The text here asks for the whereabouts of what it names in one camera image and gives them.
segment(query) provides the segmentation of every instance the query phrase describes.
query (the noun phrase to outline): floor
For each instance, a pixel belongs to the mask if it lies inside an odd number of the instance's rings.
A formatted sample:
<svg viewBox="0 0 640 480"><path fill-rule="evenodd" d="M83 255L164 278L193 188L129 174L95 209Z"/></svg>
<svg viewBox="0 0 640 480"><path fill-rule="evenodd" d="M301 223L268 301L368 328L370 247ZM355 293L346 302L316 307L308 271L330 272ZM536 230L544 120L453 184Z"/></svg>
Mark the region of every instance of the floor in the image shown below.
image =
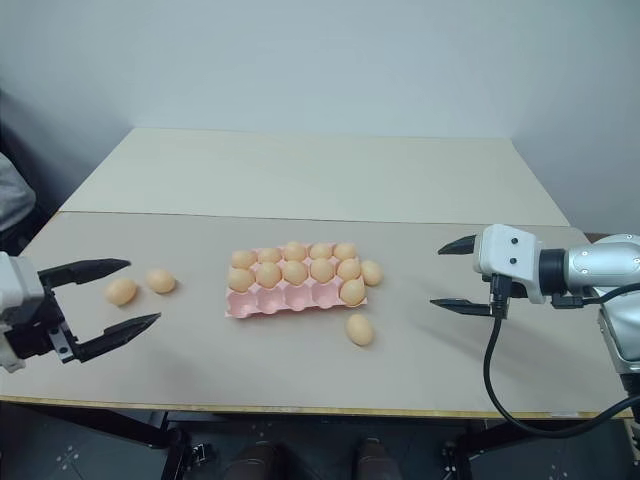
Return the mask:
<svg viewBox="0 0 640 480"><path fill-rule="evenodd" d="M154 421L158 414L127 411ZM220 479L221 471L245 446L260 440L284 445L292 480L349 480L358 442L378 437L399 462L407 480L446 479L441 450L463 432L458 421L343 417L219 417L171 414L194 443L211 443L215 457L186 480ZM123 441L2 404L0 408L2 480L159 479L166 452ZM476 480L640 478L620 421L569 440L538 440L485 453L472 460Z"/></svg>

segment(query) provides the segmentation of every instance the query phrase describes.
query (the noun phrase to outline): white wall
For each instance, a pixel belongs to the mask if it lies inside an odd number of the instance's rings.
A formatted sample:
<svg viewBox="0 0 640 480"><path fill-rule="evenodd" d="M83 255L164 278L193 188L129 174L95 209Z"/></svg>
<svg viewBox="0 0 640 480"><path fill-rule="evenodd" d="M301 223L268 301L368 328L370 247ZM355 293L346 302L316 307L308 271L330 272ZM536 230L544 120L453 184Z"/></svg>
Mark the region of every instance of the white wall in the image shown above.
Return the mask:
<svg viewBox="0 0 640 480"><path fill-rule="evenodd" d="M132 125L498 136L574 225L640 232L635 0L0 0L0 91L54 203Z"/></svg>

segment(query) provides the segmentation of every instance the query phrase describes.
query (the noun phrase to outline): egg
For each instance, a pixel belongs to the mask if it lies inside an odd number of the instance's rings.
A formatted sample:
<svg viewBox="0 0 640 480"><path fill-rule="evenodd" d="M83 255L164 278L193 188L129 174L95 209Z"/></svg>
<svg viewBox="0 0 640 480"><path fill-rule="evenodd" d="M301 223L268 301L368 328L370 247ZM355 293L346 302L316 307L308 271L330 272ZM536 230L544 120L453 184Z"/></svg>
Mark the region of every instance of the egg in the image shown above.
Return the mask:
<svg viewBox="0 0 640 480"><path fill-rule="evenodd" d="M230 268L227 276L227 284L229 288L235 292L244 293L256 281L251 270L242 268Z"/></svg>
<svg viewBox="0 0 640 480"><path fill-rule="evenodd" d="M282 267L282 277L293 285L302 285L308 276L307 266L302 262L289 260Z"/></svg>
<svg viewBox="0 0 640 480"><path fill-rule="evenodd" d="M362 270L362 278L364 283L371 285L372 287L378 285L384 277L382 268L376 262L371 260L365 260L360 266Z"/></svg>
<svg viewBox="0 0 640 480"><path fill-rule="evenodd" d="M347 336L356 345L364 347L373 341L374 331L364 315L355 313L349 317L346 325Z"/></svg>
<svg viewBox="0 0 640 480"><path fill-rule="evenodd" d="M343 280L352 280L360 276L360 262L355 258L347 258L338 265L338 276Z"/></svg>
<svg viewBox="0 0 640 480"><path fill-rule="evenodd" d="M258 262L278 263L282 259L282 254L278 248L263 248L258 253Z"/></svg>
<svg viewBox="0 0 640 480"><path fill-rule="evenodd" d="M301 262L307 256L307 249L298 242L289 242L284 246L284 259Z"/></svg>
<svg viewBox="0 0 640 480"><path fill-rule="evenodd" d="M245 270L256 263L258 255L251 250L238 250L231 254L231 266Z"/></svg>
<svg viewBox="0 0 640 480"><path fill-rule="evenodd" d="M133 300L138 291L138 286L130 278L118 278L112 281L104 291L104 296L109 303L122 306Z"/></svg>
<svg viewBox="0 0 640 480"><path fill-rule="evenodd" d="M355 307L364 300L365 288L362 279L347 280L340 288L340 298L349 307Z"/></svg>
<svg viewBox="0 0 640 480"><path fill-rule="evenodd" d="M334 247L333 254L340 260L354 258L357 255L356 246L353 243L339 243Z"/></svg>
<svg viewBox="0 0 640 480"><path fill-rule="evenodd" d="M331 245L328 243L316 243L309 249L309 256L316 258L331 258Z"/></svg>
<svg viewBox="0 0 640 480"><path fill-rule="evenodd" d="M146 276L147 285L156 293L169 293L176 287L176 279L164 268L149 270Z"/></svg>
<svg viewBox="0 0 640 480"><path fill-rule="evenodd" d="M264 262L256 271L256 281L265 288L273 288L282 279L280 267L272 262Z"/></svg>
<svg viewBox="0 0 640 480"><path fill-rule="evenodd" d="M317 258L311 262L311 276L320 283L327 283L335 275L333 263L326 258Z"/></svg>

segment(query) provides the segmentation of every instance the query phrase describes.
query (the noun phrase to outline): person's shoe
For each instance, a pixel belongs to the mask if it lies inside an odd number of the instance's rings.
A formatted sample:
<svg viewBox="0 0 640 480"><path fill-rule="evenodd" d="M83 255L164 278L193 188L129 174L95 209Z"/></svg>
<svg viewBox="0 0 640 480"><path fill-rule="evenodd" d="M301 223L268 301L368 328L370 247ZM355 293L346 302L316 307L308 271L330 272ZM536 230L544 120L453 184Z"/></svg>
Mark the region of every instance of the person's shoe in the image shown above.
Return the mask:
<svg viewBox="0 0 640 480"><path fill-rule="evenodd" d="M245 448L225 469L224 480L285 480L282 451L269 442Z"/></svg>
<svg viewBox="0 0 640 480"><path fill-rule="evenodd" d="M354 480L402 480L396 461L377 438L367 438L358 448Z"/></svg>

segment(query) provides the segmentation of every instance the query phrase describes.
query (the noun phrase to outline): egg carton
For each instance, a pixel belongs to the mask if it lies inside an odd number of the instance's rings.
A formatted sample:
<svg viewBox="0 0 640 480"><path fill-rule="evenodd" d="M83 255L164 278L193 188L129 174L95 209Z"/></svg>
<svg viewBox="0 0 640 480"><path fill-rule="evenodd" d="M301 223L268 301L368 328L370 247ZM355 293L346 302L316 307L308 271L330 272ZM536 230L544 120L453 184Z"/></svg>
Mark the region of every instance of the egg carton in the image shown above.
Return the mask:
<svg viewBox="0 0 640 480"><path fill-rule="evenodd" d="M309 271L311 262L313 261L309 255L309 247L311 244L302 244L307 249L307 256L302 260ZM276 247L280 250L282 259L277 262L277 265L282 270L286 260L284 259L284 247ZM261 248L253 249L256 254L260 254ZM340 259L331 256L329 262L333 265L334 271L337 270L337 265L340 263ZM255 274L258 266L258 262L254 263L249 269ZM362 274L357 278L364 282ZM234 318L247 318L256 313L264 313L271 315L273 313L282 310L293 310L294 312L300 312L306 308L319 307L322 309L328 309L338 305L348 306L349 308L355 308L367 303L367 296L365 290L365 296L357 305L349 306L340 298L340 288L342 288L342 280L338 274L329 280L327 283L320 283L311 277L309 277L301 285L293 285L284 278L280 280L275 287L265 288L257 282L249 287L244 293L239 293L231 290L227 287L227 311L226 317Z"/></svg>

